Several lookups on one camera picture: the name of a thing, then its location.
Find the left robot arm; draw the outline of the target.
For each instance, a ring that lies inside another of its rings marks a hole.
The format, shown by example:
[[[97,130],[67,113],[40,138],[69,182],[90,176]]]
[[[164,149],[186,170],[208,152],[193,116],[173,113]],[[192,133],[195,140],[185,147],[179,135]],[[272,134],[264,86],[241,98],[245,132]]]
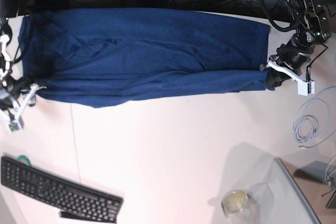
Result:
[[[315,92],[315,83],[311,79],[311,67],[314,62],[311,55],[317,45],[328,49],[331,38],[328,25],[327,8],[335,0],[284,0],[292,22],[288,27],[280,27],[273,20],[264,0],[259,0],[262,11],[273,28],[280,32],[295,31],[291,39],[277,48],[260,70],[268,69],[266,82],[271,89],[281,86],[289,79],[297,82],[299,95],[307,96]]]

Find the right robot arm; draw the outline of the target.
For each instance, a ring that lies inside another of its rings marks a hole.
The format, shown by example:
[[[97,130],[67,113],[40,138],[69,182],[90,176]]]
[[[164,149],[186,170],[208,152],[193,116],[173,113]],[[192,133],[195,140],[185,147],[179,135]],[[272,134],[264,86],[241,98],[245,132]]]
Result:
[[[29,15],[29,33],[27,45],[23,52],[13,57],[7,52],[7,47],[13,38],[9,19],[19,16],[20,12]],[[28,50],[33,36],[33,13],[24,0],[1,0],[1,118],[6,122],[11,132],[22,131],[24,122],[22,114],[26,107],[36,104],[36,92],[44,86],[34,82],[34,78],[24,75],[15,79],[13,66],[19,63]]]

